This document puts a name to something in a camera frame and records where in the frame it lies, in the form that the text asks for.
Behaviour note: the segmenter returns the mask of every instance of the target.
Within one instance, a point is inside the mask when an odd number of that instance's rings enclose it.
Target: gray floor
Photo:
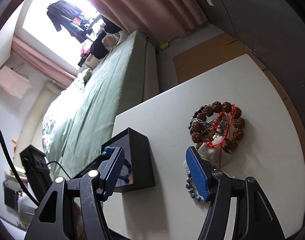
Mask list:
[[[185,36],[179,37],[172,42],[165,51],[157,54],[157,70],[160,93],[178,85],[174,63],[172,58],[206,40],[209,40],[223,31],[216,26],[205,23],[196,27]]]

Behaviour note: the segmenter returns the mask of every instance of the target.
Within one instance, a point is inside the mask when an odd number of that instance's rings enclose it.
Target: light switch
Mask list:
[[[214,6],[211,0],[206,0],[210,6]]]

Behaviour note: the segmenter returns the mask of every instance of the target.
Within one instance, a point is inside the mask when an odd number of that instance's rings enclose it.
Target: green bed sheet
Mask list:
[[[115,117],[142,102],[146,37],[135,31],[113,48],[93,70],[75,115],[51,135],[47,158],[61,163],[71,177],[100,155]],[[67,111],[62,108],[56,111]],[[67,177],[58,165],[51,175]]]

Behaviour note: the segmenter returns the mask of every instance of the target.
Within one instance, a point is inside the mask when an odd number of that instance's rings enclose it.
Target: open black box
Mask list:
[[[151,165],[150,151],[148,138],[145,135],[127,128],[121,133],[117,134],[109,141],[101,146],[101,152],[106,146],[122,147],[125,151],[125,159],[131,164],[132,183],[127,184],[122,179],[118,179],[115,186],[115,192],[126,192],[137,189],[155,186],[155,178],[153,167]],[[109,157],[98,156],[90,165],[80,172],[75,178],[81,178],[84,174],[93,169],[98,169],[100,164]],[[123,166],[120,175],[125,176],[128,173],[128,168]]]

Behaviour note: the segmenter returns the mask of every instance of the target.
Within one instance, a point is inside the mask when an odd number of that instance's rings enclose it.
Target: blue gripper pad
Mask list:
[[[125,152],[121,148],[120,154],[117,156],[113,166],[109,171],[109,174],[105,179],[105,187],[103,194],[103,197],[105,199],[108,199],[108,197],[110,197],[113,194],[122,166],[124,165],[124,160],[125,160]]]
[[[208,189],[208,180],[193,150],[190,147],[186,150],[186,162],[189,171],[192,175],[194,184],[197,188],[198,194],[202,196],[205,201],[208,201],[210,198],[210,193]]]

